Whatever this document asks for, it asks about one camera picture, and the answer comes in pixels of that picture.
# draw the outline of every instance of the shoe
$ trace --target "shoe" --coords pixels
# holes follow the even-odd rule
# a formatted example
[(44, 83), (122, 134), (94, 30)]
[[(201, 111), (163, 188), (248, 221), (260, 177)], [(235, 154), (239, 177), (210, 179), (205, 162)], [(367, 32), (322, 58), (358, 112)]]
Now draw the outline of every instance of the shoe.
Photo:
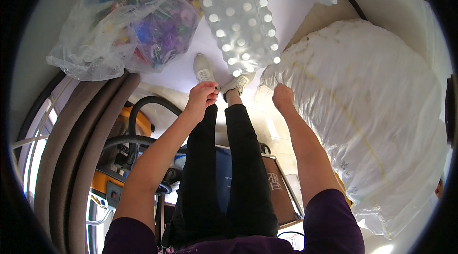
[(200, 82), (216, 82), (210, 61), (198, 53), (194, 59), (194, 74)]
[(229, 90), (237, 89), (239, 91), (239, 95), (242, 95), (243, 89), (248, 86), (248, 84), (253, 81), (255, 78), (256, 72), (251, 72), (248, 74), (242, 74), (236, 78), (234, 78), (231, 82), (227, 83), (226, 85), (221, 87), (221, 93), (223, 93), (223, 99), (226, 101), (226, 93)]

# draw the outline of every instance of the black pants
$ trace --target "black pants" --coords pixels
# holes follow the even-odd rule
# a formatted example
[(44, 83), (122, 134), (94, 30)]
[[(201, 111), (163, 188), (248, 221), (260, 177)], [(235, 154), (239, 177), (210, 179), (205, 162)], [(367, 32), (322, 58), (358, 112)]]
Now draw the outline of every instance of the black pants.
[(255, 130), (243, 105), (225, 110), (232, 156), (232, 182), (226, 214), (219, 209), (216, 191), (216, 105), (188, 138), (188, 150), (178, 201), (163, 246), (175, 250), (194, 243), (237, 236), (277, 236), (267, 173)]

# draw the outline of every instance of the hand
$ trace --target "hand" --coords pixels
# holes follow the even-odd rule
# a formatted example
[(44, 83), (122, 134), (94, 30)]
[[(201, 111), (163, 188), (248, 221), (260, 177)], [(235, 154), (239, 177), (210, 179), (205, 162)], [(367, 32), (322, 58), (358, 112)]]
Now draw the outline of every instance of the hand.
[(216, 102), (217, 85), (215, 82), (200, 82), (189, 91), (189, 100), (183, 113), (188, 114), (196, 125), (203, 120), (207, 107)]
[(273, 91), (272, 101), (275, 108), (282, 113), (287, 108), (294, 108), (294, 92), (291, 88), (279, 84)]

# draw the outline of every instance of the vacuum hose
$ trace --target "vacuum hose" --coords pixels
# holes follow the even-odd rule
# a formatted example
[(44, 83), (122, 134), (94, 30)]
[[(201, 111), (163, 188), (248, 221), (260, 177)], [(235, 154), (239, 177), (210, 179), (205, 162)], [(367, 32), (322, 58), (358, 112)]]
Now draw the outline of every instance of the vacuum hose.
[[(146, 136), (138, 136), (138, 135), (122, 135), (122, 136), (115, 136), (108, 138), (105, 142), (104, 149), (116, 146), (121, 143), (139, 143), (143, 145), (150, 146), (153, 142), (155, 142), (155, 138), (150, 138)], [(179, 148), (176, 152), (177, 155), (186, 155), (186, 146)]]
[[(169, 109), (170, 111), (172, 111), (172, 113), (174, 113), (177, 116), (179, 116), (181, 114), (181, 112), (182, 112), (177, 106), (175, 106), (173, 103), (171, 103), (170, 101), (168, 101), (167, 99), (164, 99), (162, 97), (148, 96), (148, 97), (140, 99), (134, 105), (132, 110), (130, 111), (130, 116), (129, 116), (129, 130), (128, 130), (129, 131), (129, 136), (135, 137), (135, 139), (132, 138), (133, 141), (129, 141), (129, 155), (127, 156), (127, 164), (128, 165), (132, 165), (134, 163), (135, 157), (137, 156), (137, 151), (136, 151), (136, 145), (135, 144), (136, 143), (142, 143), (142, 142), (136, 142), (135, 141), (137, 139), (136, 137), (143, 137), (143, 138), (151, 139), (151, 140), (155, 141), (155, 139), (150, 138), (150, 137), (136, 136), (135, 135), (135, 124), (136, 124), (138, 112), (140, 111), (141, 107), (143, 107), (146, 104), (150, 104), (150, 103), (156, 103), (156, 104), (162, 105), (162, 106), (166, 107), (167, 109)], [(147, 145), (152, 144), (154, 141), (151, 141), (151, 140), (149, 140), (149, 143), (146, 143), (146, 144)]]

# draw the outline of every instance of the person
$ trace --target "person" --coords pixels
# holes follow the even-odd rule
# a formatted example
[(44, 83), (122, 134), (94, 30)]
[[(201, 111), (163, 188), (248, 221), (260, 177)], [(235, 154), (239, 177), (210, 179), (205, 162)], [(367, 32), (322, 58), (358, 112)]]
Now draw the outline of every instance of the person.
[[(168, 232), (176, 253), (292, 253), (277, 238), (278, 222), (256, 133), (240, 95), (254, 74), (244, 74), (221, 88), (232, 156), (230, 199), (219, 210), (215, 174), (214, 104), (219, 86), (210, 62), (197, 55), (199, 84), (189, 92), (184, 111), (137, 160), (123, 188), (105, 237), (104, 254), (158, 253), (155, 241), (154, 193), (176, 151), (188, 138), (186, 164)], [(294, 107), (294, 93), (275, 88), (273, 103), (284, 117), (297, 159), (305, 208), (302, 253), (363, 254), (361, 231), (336, 180), (328, 156)]]

